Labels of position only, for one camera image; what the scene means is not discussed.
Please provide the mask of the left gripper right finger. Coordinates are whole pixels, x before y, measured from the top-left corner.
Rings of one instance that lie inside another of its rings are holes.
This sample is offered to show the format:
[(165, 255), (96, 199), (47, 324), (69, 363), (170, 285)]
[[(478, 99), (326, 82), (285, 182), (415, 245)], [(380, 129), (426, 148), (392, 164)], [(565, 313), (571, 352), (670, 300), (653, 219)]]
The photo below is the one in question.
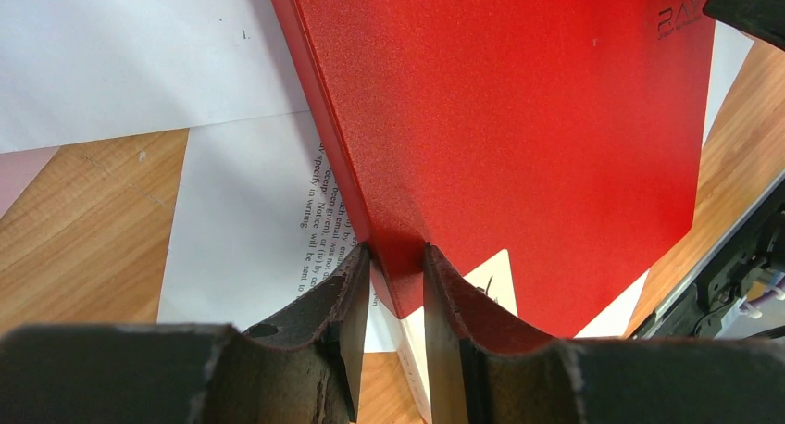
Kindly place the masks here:
[(435, 423), (780, 423), (784, 346), (773, 340), (560, 339), (424, 255)]

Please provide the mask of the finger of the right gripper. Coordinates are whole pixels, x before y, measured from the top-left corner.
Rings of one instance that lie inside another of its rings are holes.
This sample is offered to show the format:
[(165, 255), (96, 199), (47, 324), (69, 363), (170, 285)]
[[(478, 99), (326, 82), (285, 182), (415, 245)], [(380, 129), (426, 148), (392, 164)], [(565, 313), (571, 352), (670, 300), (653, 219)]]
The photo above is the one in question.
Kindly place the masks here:
[(706, 0), (703, 12), (784, 50), (784, 0)]

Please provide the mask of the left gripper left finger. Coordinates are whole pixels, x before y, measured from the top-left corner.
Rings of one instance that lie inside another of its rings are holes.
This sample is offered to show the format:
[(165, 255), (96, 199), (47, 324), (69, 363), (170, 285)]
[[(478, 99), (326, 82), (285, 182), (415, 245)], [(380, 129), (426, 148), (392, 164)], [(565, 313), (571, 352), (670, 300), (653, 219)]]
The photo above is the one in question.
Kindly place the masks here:
[(350, 423), (371, 256), (245, 331), (228, 324), (39, 324), (1, 339), (5, 423)]

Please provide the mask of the red folder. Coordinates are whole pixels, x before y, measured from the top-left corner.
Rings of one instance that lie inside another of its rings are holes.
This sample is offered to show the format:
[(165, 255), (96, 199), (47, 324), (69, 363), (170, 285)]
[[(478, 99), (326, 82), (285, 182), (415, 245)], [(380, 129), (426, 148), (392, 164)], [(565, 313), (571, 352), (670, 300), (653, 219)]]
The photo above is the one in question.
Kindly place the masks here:
[(508, 257), (518, 315), (596, 322), (690, 229), (706, 0), (271, 0), (398, 318), (423, 253)]

